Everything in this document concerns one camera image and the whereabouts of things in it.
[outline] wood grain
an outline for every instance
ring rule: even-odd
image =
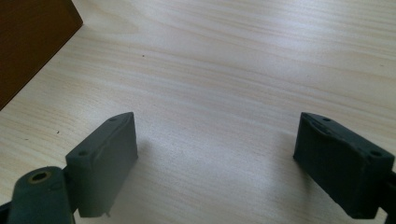
[[[111,218],[78,223],[384,222],[348,217],[291,156],[302,111],[396,154],[394,2],[74,3],[85,25],[0,112],[1,202],[134,111]]]
[[[0,1],[0,110],[81,24],[71,0]]]

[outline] tabletop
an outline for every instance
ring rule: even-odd
[[[77,223],[384,222],[348,217],[292,154],[302,112],[396,154],[394,1],[73,2],[84,25],[0,112],[0,203],[133,111],[111,217]]]

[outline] dark brown wooden object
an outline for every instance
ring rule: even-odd
[[[0,110],[81,25],[71,0],[0,0]]]

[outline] brown wooden board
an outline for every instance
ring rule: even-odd
[[[81,25],[71,0],[0,0],[0,109]]]

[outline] wooden table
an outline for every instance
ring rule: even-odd
[[[134,111],[112,217],[78,223],[384,222],[348,217],[291,156],[302,111],[396,154],[394,1],[74,3],[83,27],[0,112],[1,203]]]

